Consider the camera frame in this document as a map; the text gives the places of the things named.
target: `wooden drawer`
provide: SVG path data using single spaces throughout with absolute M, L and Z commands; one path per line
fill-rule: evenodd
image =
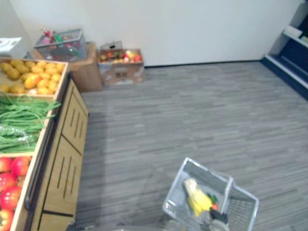
M 72 218 L 43 214 L 41 219 L 41 226 L 44 231 L 65 231 L 67 226 L 72 222 Z
M 87 133 L 88 113 L 84 112 L 73 90 L 66 112 L 62 135 L 82 153 Z
M 51 180 L 44 210 L 75 214 L 81 173 L 81 158 L 81 154 L 65 137 L 61 136 L 55 164 L 51 170 Z

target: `long bean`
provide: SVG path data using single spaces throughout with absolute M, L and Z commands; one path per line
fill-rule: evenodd
M 47 116 L 48 111 L 61 104 L 1 92 L 0 96 L 0 153 L 33 151 L 44 120 L 55 116 Z

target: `wooden cabinet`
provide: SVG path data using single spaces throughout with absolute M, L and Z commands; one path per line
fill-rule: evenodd
M 75 218 L 88 114 L 70 80 L 38 195 L 32 231 L 65 231 Z

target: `potato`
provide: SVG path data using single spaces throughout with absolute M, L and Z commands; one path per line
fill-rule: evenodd
M 40 82 L 38 82 L 38 88 L 47 88 L 49 85 L 49 80 L 48 79 L 42 79 Z
M 9 69 L 13 68 L 10 64 L 8 63 L 1 63 L 1 69 L 2 71 L 4 71 L 5 73 L 7 73 L 9 71 Z
M 40 73 L 39 75 L 40 75 L 42 78 L 44 78 L 44 79 L 48 79 L 48 80 L 51 79 L 51 76 L 50 76 L 50 74 L 48 74 L 48 73 L 45 73 L 45 72 L 44 72 L 44 73 Z
M 50 75 L 53 75 L 55 73 L 59 73 L 57 68 L 48 68 L 45 70 L 45 73 L 48 73 Z
M 29 72 L 29 73 L 24 73 L 20 76 L 21 80 L 25 82 L 25 80 L 29 77 L 33 75 L 33 73 Z
M 11 64 L 13 67 L 16 67 L 17 64 L 24 65 L 24 62 L 21 61 L 21 60 L 18 60 L 18 59 L 12 59 L 12 60 L 10 61 L 10 64 Z
M 22 90 L 19 90 L 19 89 L 24 89 L 24 87 L 20 84 L 15 84 L 11 87 L 10 93 L 18 93 L 19 91 L 22 91 Z
M 35 62 L 33 62 L 33 61 L 26 61 L 25 65 L 31 69 L 32 67 L 35 66 Z
M 1 84 L 0 85 L 0 90 L 5 92 L 5 93 L 9 93 L 10 92 L 10 87 L 7 84 Z
M 37 66 L 39 66 L 39 67 L 41 67 L 41 68 L 45 68 L 46 67 L 46 62 L 45 61 L 39 61 L 38 63 L 37 63 Z
M 33 66 L 32 68 L 31 68 L 31 70 L 32 70 L 32 72 L 33 73 L 43 73 L 44 72 L 44 69 L 43 68 L 41 68 L 41 67 L 39 67 L 39 66 Z
M 18 94 L 24 94 L 26 91 L 25 91 L 25 89 L 24 88 L 19 88 L 19 89 L 17 89 L 17 92 L 16 93 L 18 93 Z
M 47 63 L 45 68 L 46 68 L 46 69 L 57 68 L 57 66 L 56 66 L 55 63 Z
M 58 69 L 59 73 L 62 74 L 62 72 L 64 70 L 64 64 L 57 64 L 57 69 Z
M 42 95 L 54 94 L 54 92 L 52 90 L 50 90 L 49 88 L 46 88 L 46 87 L 38 88 L 37 93 L 42 94 Z
M 27 73 L 30 71 L 29 67 L 21 64 L 17 64 L 15 67 L 21 74 Z
M 8 76 L 9 78 L 11 78 L 12 80 L 19 80 L 20 78 L 20 72 L 18 70 L 16 70 L 15 68 L 11 68 L 8 71 Z
M 59 82 L 61 79 L 61 75 L 59 73 L 55 73 L 51 76 L 51 80 L 55 81 L 55 82 Z
M 56 91 L 58 88 L 58 83 L 53 80 L 50 80 L 48 84 L 48 88 L 52 91 Z

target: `cardboard box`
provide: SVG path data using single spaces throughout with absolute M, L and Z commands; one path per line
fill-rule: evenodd
M 88 58 L 86 60 L 69 63 L 73 80 L 80 92 L 99 91 L 103 88 L 101 74 L 98 69 L 98 59 L 95 43 L 88 44 Z
M 142 56 L 139 49 L 129 50 Z M 143 61 L 129 63 L 98 63 L 98 66 L 105 85 L 133 84 L 144 81 Z

